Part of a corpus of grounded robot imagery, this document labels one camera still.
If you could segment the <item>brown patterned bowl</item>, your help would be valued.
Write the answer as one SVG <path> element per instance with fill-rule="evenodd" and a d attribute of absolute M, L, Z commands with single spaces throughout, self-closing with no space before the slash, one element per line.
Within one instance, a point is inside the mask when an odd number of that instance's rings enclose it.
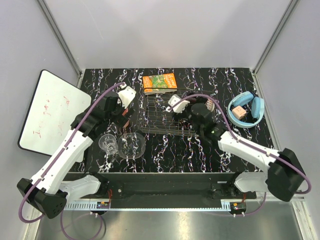
<path fill-rule="evenodd" d="M 206 108 L 210 111 L 210 112 L 214 112 L 214 109 L 215 109 L 215 103 L 210 100 L 210 99 L 207 99 L 206 103 L 205 103 L 205 106 Z"/>

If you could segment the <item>pink plastic cup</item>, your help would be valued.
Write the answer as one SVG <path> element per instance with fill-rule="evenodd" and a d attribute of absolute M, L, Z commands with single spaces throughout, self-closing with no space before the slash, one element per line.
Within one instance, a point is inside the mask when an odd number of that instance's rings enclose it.
<path fill-rule="evenodd" d="M 128 113 L 128 111 L 129 111 L 128 108 L 126 108 L 124 110 L 124 112 L 122 113 L 122 115 L 125 116 Z M 129 125 L 129 120 L 127 120 L 127 122 L 124 124 L 123 128 L 126 128 L 128 125 Z"/>

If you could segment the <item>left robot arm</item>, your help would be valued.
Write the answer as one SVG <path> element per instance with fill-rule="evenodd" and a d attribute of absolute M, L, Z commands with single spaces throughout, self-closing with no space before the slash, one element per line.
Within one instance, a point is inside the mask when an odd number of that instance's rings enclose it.
<path fill-rule="evenodd" d="M 106 90 L 84 112 L 78 114 L 65 139 L 48 162 L 30 179 L 22 178 L 17 188 L 28 202 L 43 216 L 53 219 L 66 204 L 88 195 L 103 198 L 108 193 L 108 179 L 89 173 L 69 183 L 63 180 L 80 155 L 99 138 L 110 123 L 123 127 L 134 113 L 125 110 L 136 97 L 127 87 L 119 92 Z"/>

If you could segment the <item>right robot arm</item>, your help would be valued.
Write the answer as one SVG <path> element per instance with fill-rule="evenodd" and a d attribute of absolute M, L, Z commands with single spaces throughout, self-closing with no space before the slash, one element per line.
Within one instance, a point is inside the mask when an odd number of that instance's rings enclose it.
<path fill-rule="evenodd" d="M 227 130 L 213 121 L 213 112 L 206 106 L 207 98 L 193 97 L 187 101 L 183 114 L 201 142 L 211 148 L 237 156 L 264 173 L 237 173 L 227 185 L 228 195 L 239 198 L 245 192 L 269 192 L 283 202 L 289 202 L 305 180 L 305 172 L 297 155 L 261 146 Z"/>

